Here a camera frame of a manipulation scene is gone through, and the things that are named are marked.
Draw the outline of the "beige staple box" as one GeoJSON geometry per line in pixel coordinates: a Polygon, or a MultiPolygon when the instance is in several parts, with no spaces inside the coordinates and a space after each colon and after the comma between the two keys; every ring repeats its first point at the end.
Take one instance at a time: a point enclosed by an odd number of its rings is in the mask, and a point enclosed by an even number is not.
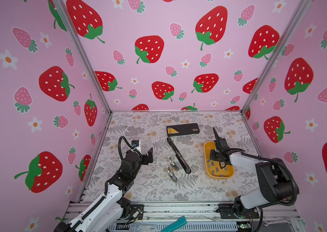
{"type": "Polygon", "coordinates": [[[167,167],[167,172],[168,172],[168,175],[169,175],[170,179],[171,179],[174,183],[177,183],[178,179],[177,179],[177,177],[174,175],[174,173],[172,172],[172,170],[171,170],[170,167],[167,167]]]}
{"type": "Polygon", "coordinates": [[[171,167],[175,170],[175,171],[179,171],[180,168],[176,165],[176,163],[174,162],[173,158],[172,157],[169,157],[169,163],[171,165],[171,167]]]}

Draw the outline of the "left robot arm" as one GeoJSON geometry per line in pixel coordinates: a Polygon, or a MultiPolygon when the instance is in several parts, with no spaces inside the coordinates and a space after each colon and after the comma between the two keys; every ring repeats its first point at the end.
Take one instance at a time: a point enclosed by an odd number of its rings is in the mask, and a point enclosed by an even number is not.
{"type": "Polygon", "coordinates": [[[142,165],[153,163],[153,148],[140,154],[138,148],[126,152],[120,168],[106,182],[104,194],[69,223],[60,222],[55,232],[104,232],[119,218],[127,217],[130,200],[124,198],[142,165]]]}

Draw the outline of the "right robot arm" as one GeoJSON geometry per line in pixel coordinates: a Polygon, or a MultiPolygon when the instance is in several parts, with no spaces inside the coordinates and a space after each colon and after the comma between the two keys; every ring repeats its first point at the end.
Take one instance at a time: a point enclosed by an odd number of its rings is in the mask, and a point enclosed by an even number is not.
{"type": "Polygon", "coordinates": [[[267,159],[247,154],[240,148],[231,148],[226,139],[215,136],[215,149],[211,151],[212,161],[218,161],[221,168],[238,166],[257,175],[259,188],[235,198],[232,210],[241,215],[256,208],[273,205],[292,206],[300,193],[291,172],[281,159],[267,159]]]}

